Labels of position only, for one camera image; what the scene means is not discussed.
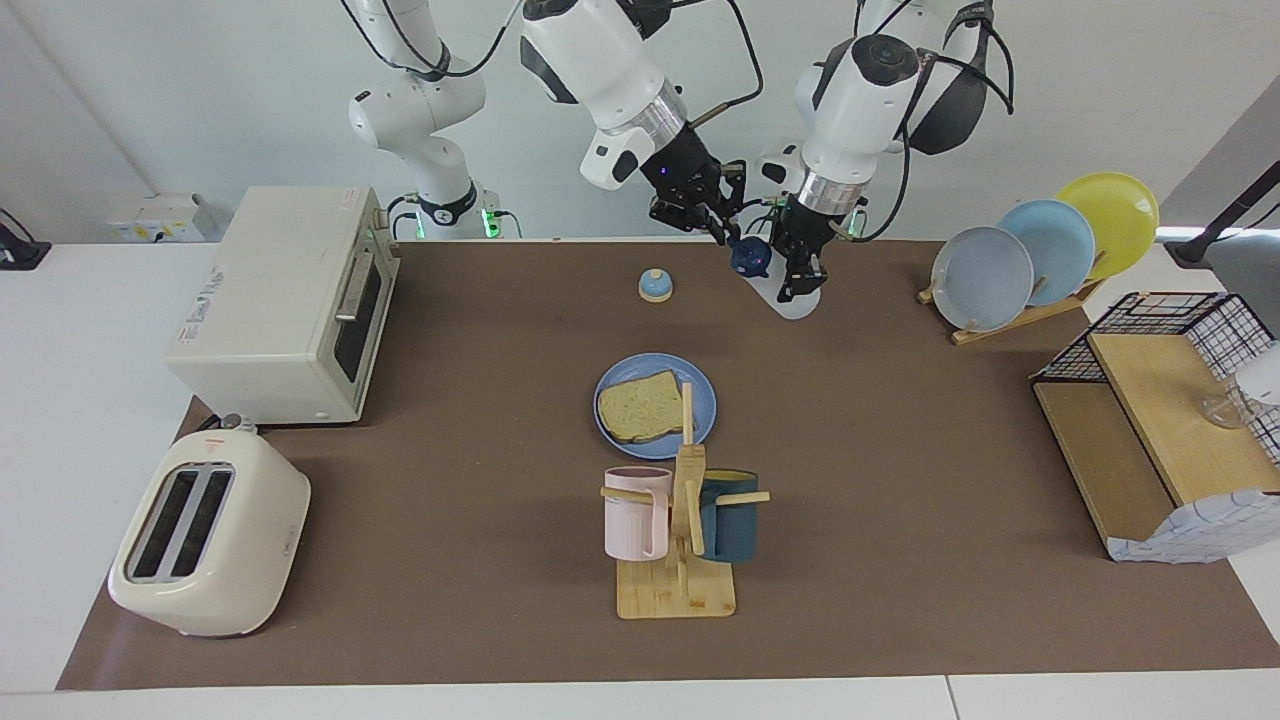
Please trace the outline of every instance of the toaster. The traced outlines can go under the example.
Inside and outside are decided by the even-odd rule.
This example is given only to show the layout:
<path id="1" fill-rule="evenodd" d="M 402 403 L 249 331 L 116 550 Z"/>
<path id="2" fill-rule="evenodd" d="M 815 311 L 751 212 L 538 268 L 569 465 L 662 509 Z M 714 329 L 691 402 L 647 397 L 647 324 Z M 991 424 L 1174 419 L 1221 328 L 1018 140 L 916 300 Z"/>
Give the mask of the toaster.
<path id="1" fill-rule="evenodd" d="M 396 255 L 369 187 L 251 187 L 165 364 L 218 415 L 356 421 Z"/>
<path id="2" fill-rule="evenodd" d="M 280 600 L 311 483 L 244 430 L 169 448 L 108 575 L 120 607 L 186 635 L 241 635 Z"/>

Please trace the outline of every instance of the brown table mat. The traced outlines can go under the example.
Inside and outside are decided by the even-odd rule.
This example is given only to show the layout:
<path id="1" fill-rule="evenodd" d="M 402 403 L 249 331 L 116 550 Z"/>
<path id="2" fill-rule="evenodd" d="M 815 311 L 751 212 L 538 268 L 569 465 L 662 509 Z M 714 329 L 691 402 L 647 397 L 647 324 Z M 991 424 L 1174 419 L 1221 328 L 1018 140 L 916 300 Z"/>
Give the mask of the brown table mat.
<path id="1" fill-rule="evenodd" d="M 104 592 L 59 688 L 1280 665 L 1229 564 L 1106 559 L 1027 382 L 1084 315 L 952 347 L 913 297 L 937 247 L 833 247 L 799 323 L 707 245 L 406 247 L 364 420 L 266 434 L 314 487 L 273 619 L 184 638 Z M 710 465 L 773 492 L 726 620 L 614 616 L 596 488 L 630 460 L 591 393 L 644 351 L 710 377 Z"/>

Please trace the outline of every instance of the wooden base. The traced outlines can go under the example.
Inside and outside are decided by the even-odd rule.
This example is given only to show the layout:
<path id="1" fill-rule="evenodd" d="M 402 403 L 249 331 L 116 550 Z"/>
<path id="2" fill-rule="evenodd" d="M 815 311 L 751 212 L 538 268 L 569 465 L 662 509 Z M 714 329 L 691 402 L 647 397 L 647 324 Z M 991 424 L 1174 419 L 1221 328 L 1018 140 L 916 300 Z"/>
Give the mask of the wooden base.
<path id="1" fill-rule="evenodd" d="M 1064 300 L 1060 300 L 1060 301 L 1053 302 L 1051 305 L 1042 305 L 1039 307 L 1028 307 L 1027 310 L 1024 310 L 1021 313 L 1021 315 L 1018 315 L 1018 319 L 1015 319 L 1012 323 L 1009 323 L 1007 325 L 1005 325 L 1005 327 L 1002 327 L 1000 329 L 995 329 L 995 331 L 984 332 L 984 333 L 983 332 L 974 332 L 974 331 L 970 331 L 970 329 L 956 331 L 956 332 L 951 333 L 951 343 L 952 345 L 957 345 L 957 346 L 959 345 L 968 345 L 968 343 L 974 342 L 977 340 L 983 340 L 983 338 L 987 338 L 987 337 L 997 336 L 997 334 L 1000 334 L 1002 332 L 1011 331 L 1014 328 L 1020 328 L 1023 325 L 1029 325 L 1029 324 L 1036 323 L 1038 320 L 1043 320 L 1046 318 L 1052 318 L 1053 315 L 1061 315 L 1062 313 L 1068 313 L 1070 310 L 1075 310 L 1076 307 L 1080 307 L 1082 305 L 1084 305 L 1084 301 L 1088 300 L 1089 296 L 1092 296 L 1094 293 L 1094 291 L 1097 291 L 1101 284 L 1102 284 L 1102 281 L 1094 281 L 1094 282 L 1088 283 L 1084 287 L 1082 287 L 1079 291 L 1075 292 L 1075 295 L 1069 295 Z M 920 292 L 918 292 L 915 295 L 915 300 L 918 302 L 920 302 L 922 305 L 932 305 L 933 304 L 933 287 L 928 287 L 928 288 L 922 290 Z"/>
<path id="2" fill-rule="evenodd" d="M 623 620 L 728 618 L 736 610 L 733 566 L 695 556 L 684 538 L 662 560 L 618 561 L 618 618 Z"/>

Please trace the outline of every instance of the teal mug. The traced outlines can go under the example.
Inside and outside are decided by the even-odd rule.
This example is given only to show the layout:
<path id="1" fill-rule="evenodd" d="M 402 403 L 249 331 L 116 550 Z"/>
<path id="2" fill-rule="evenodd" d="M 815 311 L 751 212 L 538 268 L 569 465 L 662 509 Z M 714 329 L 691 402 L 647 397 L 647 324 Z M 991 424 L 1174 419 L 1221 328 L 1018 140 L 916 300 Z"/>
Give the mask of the teal mug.
<path id="1" fill-rule="evenodd" d="M 703 518 L 700 556 L 713 562 L 746 562 L 755 557 L 756 503 L 716 505 L 722 495 L 741 495 L 760 488 L 760 478 L 746 470 L 712 469 L 703 475 L 698 500 Z"/>

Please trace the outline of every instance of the wire basket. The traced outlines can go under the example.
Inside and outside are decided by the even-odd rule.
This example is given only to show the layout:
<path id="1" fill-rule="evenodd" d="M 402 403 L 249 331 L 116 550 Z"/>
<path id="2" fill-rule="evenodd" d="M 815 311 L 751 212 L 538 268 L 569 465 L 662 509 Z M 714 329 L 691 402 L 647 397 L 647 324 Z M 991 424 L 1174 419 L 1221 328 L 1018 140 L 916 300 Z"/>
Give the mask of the wire basket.
<path id="1" fill-rule="evenodd" d="M 1102 364 L 1089 347 L 1091 334 L 1183 334 L 1219 380 L 1261 355 L 1275 336 L 1239 295 L 1134 292 L 1037 373 L 1033 383 L 1105 383 Z M 1271 461 L 1280 466 L 1280 409 L 1249 424 Z"/>

